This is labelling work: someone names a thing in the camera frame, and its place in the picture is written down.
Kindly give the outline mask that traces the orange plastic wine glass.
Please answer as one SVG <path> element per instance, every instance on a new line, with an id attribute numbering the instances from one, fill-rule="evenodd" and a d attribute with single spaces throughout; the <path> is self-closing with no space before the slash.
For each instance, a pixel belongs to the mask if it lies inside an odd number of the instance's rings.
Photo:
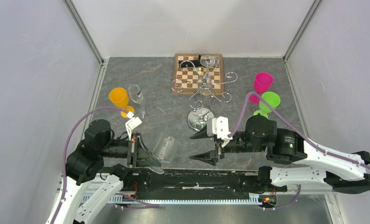
<path id="1" fill-rule="evenodd" d="M 129 97 L 126 89 L 122 87 L 114 88 L 109 93 L 110 101 L 117 107 L 124 109 L 126 112 L 120 112 L 123 118 L 127 118 L 127 114 L 130 112 L 131 118 L 135 116 L 134 108 L 129 105 Z"/>

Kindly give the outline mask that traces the clear wine glass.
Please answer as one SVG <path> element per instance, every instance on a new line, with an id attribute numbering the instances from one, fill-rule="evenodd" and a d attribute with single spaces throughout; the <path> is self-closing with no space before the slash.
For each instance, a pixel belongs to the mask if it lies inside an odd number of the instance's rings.
<path id="1" fill-rule="evenodd" d="M 140 118 L 144 118 L 146 114 L 144 96 L 141 88 L 137 84 L 133 84 L 128 88 L 131 100 L 139 105 L 138 115 Z"/>

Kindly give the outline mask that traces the chrome wine glass rack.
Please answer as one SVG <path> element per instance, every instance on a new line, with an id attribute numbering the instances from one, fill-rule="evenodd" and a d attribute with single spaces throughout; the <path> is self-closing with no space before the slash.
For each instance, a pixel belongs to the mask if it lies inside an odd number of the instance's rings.
<path id="1" fill-rule="evenodd" d="M 217 58 L 212 57 L 211 54 L 204 59 L 200 60 L 204 67 L 210 67 L 212 64 L 217 65 Z M 225 81 L 224 84 L 230 84 L 237 80 L 238 76 L 234 72 L 224 73 Z M 195 93 L 189 95 L 191 111 L 187 116 L 188 126 L 195 132 L 200 131 L 203 127 L 207 125 L 207 120 L 213 118 L 215 115 L 211 110 L 210 101 L 216 99 L 221 103 L 228 103 L 231 101 L 232 96 L 224 91 L 221 95 L 214 94 L 212 88 L 207 84 L 206 79 L 209 75 L 205 74 L 201 80 L 203 84 L 196 90 Z"/>

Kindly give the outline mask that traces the pink plastic wine glass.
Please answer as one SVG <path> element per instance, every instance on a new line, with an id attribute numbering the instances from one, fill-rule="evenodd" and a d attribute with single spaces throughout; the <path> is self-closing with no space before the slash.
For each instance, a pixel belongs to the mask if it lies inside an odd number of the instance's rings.
<path id="1" fill-rule="evenodd" d="M 267 72 L 260 72 L 255 76 L 253 88 L 255 92 L 261 96 L 263 93 L 269 90 L 274 82 L 274 78 Z"/>

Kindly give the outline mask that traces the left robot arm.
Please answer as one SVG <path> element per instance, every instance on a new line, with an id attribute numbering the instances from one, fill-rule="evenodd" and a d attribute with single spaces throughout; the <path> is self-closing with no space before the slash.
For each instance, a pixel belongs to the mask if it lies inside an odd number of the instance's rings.
<path id="1" fill-rule="evenodd" d="M 138 117 L 129 119 L 119 137 L 107 120 L 89 124 L 84 139 L 65 159 L 60 196 L 48 224 L 90 224 L 116 197 L 139 201 L 148 186 L 146 168 L 159 166 L 141 134 L 133 131 L 140 124 Z"/>

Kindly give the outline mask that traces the green plastic wine glass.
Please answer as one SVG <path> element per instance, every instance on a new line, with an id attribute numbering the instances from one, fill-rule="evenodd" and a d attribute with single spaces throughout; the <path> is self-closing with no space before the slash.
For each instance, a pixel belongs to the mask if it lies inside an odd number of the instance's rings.
<path id="1" fill-rule="evenodd" d="M 267 91 L 261 95 L 262 99 L 264 99 L 273 109 L 276 109 L 280 103 L 281 98 L 280 96 L 272 91 Z M 253 115 L 261 115 L 268 119 L 268 114 L 271 113 L 271 109 L 264 104 L 262 101 L 259 102 L 259 110 L 256 110 Z"/>

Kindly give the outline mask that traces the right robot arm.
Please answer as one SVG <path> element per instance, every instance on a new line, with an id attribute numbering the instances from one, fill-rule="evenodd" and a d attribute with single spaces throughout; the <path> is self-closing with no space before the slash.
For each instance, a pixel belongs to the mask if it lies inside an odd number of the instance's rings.
<path id="1" fill-rule="evenodd" d="M 269 190 L 287 185 L 325 185 L 344 194 L 370 191 L 370 154 L 346 154 L 301 137 L 292 130 L 279 128 L 262 115 L 248 118 L 245 130 L 231 134 L 226 117 L 212 118 L 193 139 L 213 138 L 215 148 L 191 159 L 216 165 L 226 153 L 259 153 L 276 164 L 258 169 L 257 186 Z"/>

